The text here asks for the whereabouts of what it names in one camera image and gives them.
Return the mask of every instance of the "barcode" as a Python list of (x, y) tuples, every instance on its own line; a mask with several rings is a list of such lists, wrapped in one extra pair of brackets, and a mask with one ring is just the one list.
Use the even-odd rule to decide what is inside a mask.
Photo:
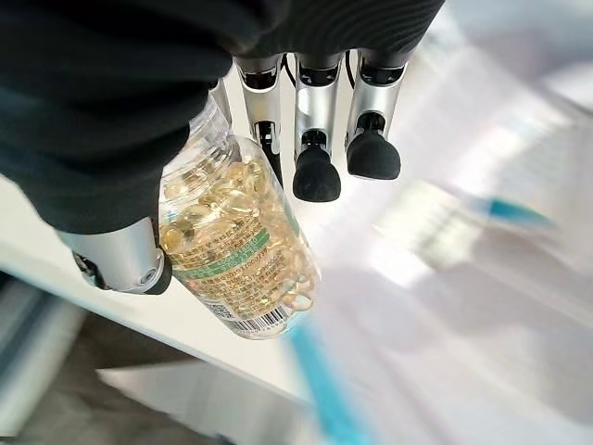
[(288, 315), (284, 311), (284, 309), (279, 306), (273, 311), (269, 311), (257, 318), (252, 318), (250, 320), (242, 320), (242, 321), (231, 321), (231, 320), (222, 320), (227, 326), (231, 329), (235, 329), (237, 331), (261, 331), (268, 327), (276, 326), (278, 324), (283, 324), (288, 320)]
[(216, 315), (219, 318), (234, 318), (233, 315), (229, 312), (229, 310), (221, 304), (204, 304), (206, 304), (208, 308), (212, 311), (212, 313), (214, 313), (214, 315)]

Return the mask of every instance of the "robotic hand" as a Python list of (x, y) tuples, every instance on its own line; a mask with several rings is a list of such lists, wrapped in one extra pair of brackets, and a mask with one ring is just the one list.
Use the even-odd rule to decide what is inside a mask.
[(281, 183), (278, 79), (285, 54), (295, 53), (293, 190), (332, 201), (340, 195), (331, 146), (343, 55), (359, 51), (348, 172), (395, 179), (399, 155), (385, 136), (406, 64), (443, 1), (121, 0), (93, 5), (94, 14), (64, 2), (2, 6), (16, 19), (0, 31), (8, 60), (0, 69), (0, 171), (57, 229), (92, 284), (161, 293), (171, 266), (158, 246), (158, 180), (208, 88), (224, 108), (218, 79), (229, 53), (251, 133)]

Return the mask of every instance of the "bottle neck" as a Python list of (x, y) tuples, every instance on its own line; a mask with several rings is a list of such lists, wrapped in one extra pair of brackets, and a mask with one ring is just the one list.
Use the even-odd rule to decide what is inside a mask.
[(216, 161), (230, 157), (232, 145), (228, 139), (231, 134), (231, 127), (221, 109), (214, 99), (208, 96), (202, 112), (189, 122), (187, 142), (179, 154), (163, 169), (163, 179), (188, 170), (206, 159), (214, 161), (213, 167), (222, 167)]
[(163, 169), (159, 191), (161, 203), (194, 199), (240, 156), (229, 123), (212, 97), (189, 125), (187, 142)]

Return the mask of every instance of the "black fabric glove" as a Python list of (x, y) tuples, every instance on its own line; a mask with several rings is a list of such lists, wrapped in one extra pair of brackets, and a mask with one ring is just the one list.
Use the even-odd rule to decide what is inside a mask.
[(0, 172), (57, 230), (104, 233), (155, 216), (163, 166), (208, 83), (288, 0), (0, 4)]

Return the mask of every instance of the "plastic bottle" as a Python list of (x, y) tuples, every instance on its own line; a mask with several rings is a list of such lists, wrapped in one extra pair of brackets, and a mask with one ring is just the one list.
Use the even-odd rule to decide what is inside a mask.
[(312, 305), (319, 271), (284, 192), (212, 98), (163, 171), (159, 234), (173, 275), (241, 337), (276, 337)]

